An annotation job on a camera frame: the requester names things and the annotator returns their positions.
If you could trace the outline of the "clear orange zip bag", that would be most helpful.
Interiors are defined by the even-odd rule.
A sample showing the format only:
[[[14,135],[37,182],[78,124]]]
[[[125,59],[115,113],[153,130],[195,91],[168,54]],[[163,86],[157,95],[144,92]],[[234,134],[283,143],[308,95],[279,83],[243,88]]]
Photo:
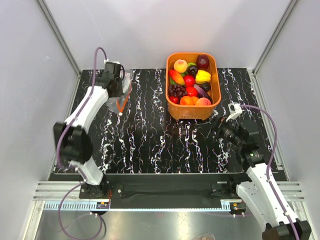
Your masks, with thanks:
[[[125,71],[124,80],[122,81],[123,94],[118,97],[110,97],[106,102],[107,107],[118,116],[122,116],[131,91],[132,91],[132,73],[130,71]]]

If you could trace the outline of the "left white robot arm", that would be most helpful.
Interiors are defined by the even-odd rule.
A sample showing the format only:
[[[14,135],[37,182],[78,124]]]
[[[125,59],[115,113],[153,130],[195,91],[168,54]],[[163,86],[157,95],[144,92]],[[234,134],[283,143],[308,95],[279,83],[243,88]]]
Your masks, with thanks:
[[[53,134],[57,165],[67,162],[83,178],[83,185],[96,198],[108,193],[105,175],[93,159],[93,144],[88,135],[90,126],[103,105],[118,116],[131,91],[131,78],[119,62],[105,61],[101,76],[94,75],[92,86],[74,112],[63,122],[56,122]]]

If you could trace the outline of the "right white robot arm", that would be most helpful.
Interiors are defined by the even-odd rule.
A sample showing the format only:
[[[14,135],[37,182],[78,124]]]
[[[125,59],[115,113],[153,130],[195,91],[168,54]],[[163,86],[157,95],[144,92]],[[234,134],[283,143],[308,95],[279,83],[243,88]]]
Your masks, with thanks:
[[[286,201],[258,145],[260,137],[255,122],[243,121],[233,127],[226,117],[217,117],[211,133],[235,146],[237,162],[246,173],[227,185],[228,195],[241,198],[259,223],[264,240],[307,240],[312,229],[301,220]]]

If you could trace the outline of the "purple grape bunch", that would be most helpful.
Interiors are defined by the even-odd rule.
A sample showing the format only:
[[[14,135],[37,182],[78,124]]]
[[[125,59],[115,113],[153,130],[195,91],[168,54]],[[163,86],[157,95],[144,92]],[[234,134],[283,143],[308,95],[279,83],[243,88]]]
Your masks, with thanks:
[[[184,96],[187,96],[187,90],[184,86],[179,84],[171,84],[168,88],[168,96],[169,97],[176,97],[181,99]]]

